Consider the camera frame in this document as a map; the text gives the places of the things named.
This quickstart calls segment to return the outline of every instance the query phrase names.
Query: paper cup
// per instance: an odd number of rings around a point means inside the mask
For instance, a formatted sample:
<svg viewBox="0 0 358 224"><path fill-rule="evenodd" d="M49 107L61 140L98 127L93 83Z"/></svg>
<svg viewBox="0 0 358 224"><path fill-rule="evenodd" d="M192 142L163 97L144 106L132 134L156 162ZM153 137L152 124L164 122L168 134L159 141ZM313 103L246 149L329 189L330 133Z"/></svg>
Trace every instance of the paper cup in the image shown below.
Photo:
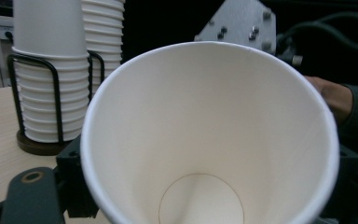
<svg viewBox="0 0 358 224"><path fill-rule="evenodd" d="M30 80L27 78L21 78L19 80L19 83L23 87L29 87L29 88L38 88L40 90L54 90L53 81L50 82L40 82L35 80ZM78 86L85 86L89 84L89 77L84 77L81 80L75 81L75 82L60 82L60 90L72 90L73 88L76 88Z"/></svg>
<svg viewBox="0 0 358 224"><path fill-rule="evenodd" d="M103 51L98 51L97 53L103 58L104 61L121 62L122 60L121 53Z"/></svg>
<svg viewBox="0 0 358 224"><path fill-rule="evenodd" d="M71 108L77 108L77 107L83 107L84 105L87 105L89 103L89 98L86 96L83 99L80 100L76 100L73 102L61 102L61 109L63 111L67 110L67 109L71 109ZM54 112L55 111L55 103L51 102L51 103L39 103L39 102L35 102L35 101L29 101L27 99L24 99L23 101L21 101L22 105L26 105L32 108L38 108L38 109L42 109L42 110L47 110L47 111L51 111Z"/></svg>
<svg viewBox="0 0 358 224"><path fill-rule="evenodd" d="M26 116L23 116L24 126L33 130L39 130L41 132L47 131L48 133L57 133L57 122L56 121L40 121L36 119L31 119ZM79 119L72 121L63 121L62 130L65 133L71 132L73 130L78 130L83 126L84 116Z"/></svg>
<svg viewBox="0 0 358 224"><path fill-rule="evenodd" d="M87 54L80 1L15 1L13 14L16 49L50 56Z"/></svg>
<svg viewBox="0 0 358 224"><path fill-rule="evenodd" d="M81 134L81 129L73 130L63 134L63 141L71 141ZM57 133L43 133L40 130L31 128L25 129L25 135L36 142L40 143L57 143L59 141Z"/></svg>
<svg viewBox="0 0 358 224"><path fill-rule="evenodd" d="M105 45L102 43L87 43L87 49L95 52L101 52L104 50L113 51L114 53L121 53L121 46Z"/></svg>
<svg viewBox="0 0 358 224"><path fill-rule="evenodd" d="M115 34L115 33L102 32L99 30L92 30L92 29L85 29L85 30L86 30L87 39L98 40L102 42L112 42L112 43L121 42L123 36L123 34L119 34L119 33Z"/></svg>
<svg viewBox="0 0 358 224"><path fill-rule="evenodd" d="M105 31L108 33L118 33L118 34L122 33L123 30L123 28L121 27L105 25L102 22L94 22L94 21L84 21L84 28Z"/></svg>
<svg viewBox="0 0 358 224"><path fill-rule="evenodd" d="M49 101L54 102L54 91L36 91L35 89L27 89L21 87L21 97L32 98L39 101ZM66 91L60 92L60 97L62 101L68 101L69 99L74 99L77 97L83 97L85 94L89 94L89 86L81 87L78 91Z"/></svg>
<svg viewBox="0 0 358 224"><path fill-rule="evenodd" d="M12 47L13 51L19 54L32 56L36 58L40 58L43 60L48 61L51 63L56 70L71 70L71 69L77 69L79 67L85 67L89 65L88 57L89 54L80 55L77 57L53 57L43 54L30 54L25 51L18 50L14 47ZM31 64L31 66L41 66L40 64Z"/></svg>
<svg viewBox="0 0 358 224"><path fill-rule="evenodd" d="M113 223L312 223L337 178L337 127L288 64L215 42L167 46L97 90L81 164Z"/></svg>
<svg viewBox="0 0 358 224"><path fill-rule="evenodd" d="M43 121L57 121L55 110L44 110L39 108L33 108L28 105L22 105L22 114L30 119ZM77 106L69 109L62 109L62 120L79 118L86 114L88 106Z"/></svg>
<svg viewBox="0 0 358 224"><path fill-rule="evenodd" d="M101 12L109 15L115 14L118 17L123 18L124 5L117 1L110 1L109 3L81 1L81 6L83 10Z"/></svg>
<svg viewBox="0 0 358 224"><path fill-rule="evenodd" d="M17 64L17 71L19 77L34 77L36 80L53 80L53 75L51 71L45 67L38 67L34 65L29 65L25 63ZM83 79L89 75L90 64L83 64L78 67L68 67L62 69L56 69L59 77L59 81L74 81Z"/></svg>
<svg viewBox="0 0 358 224"><path fill-rule="evenodd" d="M109 23L114 26L123 26L124 18L112 17L112 16L104 15L104 14L101 14L98 12L83 10L83 20L84 21L99 21L99 22L103 22L103 23Z"/></svg>

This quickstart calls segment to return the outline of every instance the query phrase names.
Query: wooden table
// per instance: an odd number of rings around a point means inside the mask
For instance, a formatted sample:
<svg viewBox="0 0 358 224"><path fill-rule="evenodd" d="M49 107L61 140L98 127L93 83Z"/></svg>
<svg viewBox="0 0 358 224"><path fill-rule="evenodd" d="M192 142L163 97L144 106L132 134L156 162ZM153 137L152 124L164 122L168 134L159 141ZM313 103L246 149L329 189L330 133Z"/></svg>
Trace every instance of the wooden table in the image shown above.
<svg viewBox="0 0 358 224"><path fill-rule="evenodd" d="M54 156L36 156L22 151L17 145L19 130L11 88L0 89L0 202L7 195L10 180L19 173L40 166L54 168ZM109 223L101 212L93 218L68 218L66 223Z"/></svg>

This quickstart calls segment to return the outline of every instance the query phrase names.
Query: metal plate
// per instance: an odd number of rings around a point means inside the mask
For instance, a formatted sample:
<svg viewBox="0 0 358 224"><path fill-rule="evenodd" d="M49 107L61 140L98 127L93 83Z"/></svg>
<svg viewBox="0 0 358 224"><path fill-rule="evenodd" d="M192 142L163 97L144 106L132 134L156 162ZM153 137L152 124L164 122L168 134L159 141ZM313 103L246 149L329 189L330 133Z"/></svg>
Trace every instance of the metal plate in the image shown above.
<svg viewBox="0 0 358 224"><path fill-rule="evenodd" d="M274 53L276 17L257 0L226 0L194 40L222 41Z"/></svg>

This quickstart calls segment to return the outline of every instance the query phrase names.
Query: hand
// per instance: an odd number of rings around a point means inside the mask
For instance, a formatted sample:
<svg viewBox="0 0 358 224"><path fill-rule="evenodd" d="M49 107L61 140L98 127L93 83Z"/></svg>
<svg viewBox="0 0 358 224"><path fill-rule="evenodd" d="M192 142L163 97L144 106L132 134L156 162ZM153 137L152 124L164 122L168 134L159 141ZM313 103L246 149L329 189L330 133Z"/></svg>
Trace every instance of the hand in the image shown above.
<svg viewBox="0 0 358 224"><path fill-rule="evenodd" d="M343 124L352 110L353 95L351 90L319 77L305 76L305 78L322 95L336 119L336 124Z"/></svg>

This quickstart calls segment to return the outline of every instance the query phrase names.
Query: cable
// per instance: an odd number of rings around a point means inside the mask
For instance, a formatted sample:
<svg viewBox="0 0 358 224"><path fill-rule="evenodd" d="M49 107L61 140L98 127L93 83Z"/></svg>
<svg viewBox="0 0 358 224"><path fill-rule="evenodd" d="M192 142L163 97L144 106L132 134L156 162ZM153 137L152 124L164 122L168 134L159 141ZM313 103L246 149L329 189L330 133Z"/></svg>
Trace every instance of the cable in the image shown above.
<svg viewBox="0 0 358 224"><path fill-rule="evenodd" d="M337 21L342 19L354 19L358 20L358 13L357 12L339 12L333 15L329 15L323 17L317 21L305 21L301 22L292 28L290 28L286 33L283 35L277 36L277 51L283 52L288 45L288 40L293 35L308 31L308 30L318 30L322 31L328 35L331 35L335 40L340 43L342 46L358 51L358 43L354 42L353 40L346 37L342 34L337 28L328 24L330 21Z"/></svg>

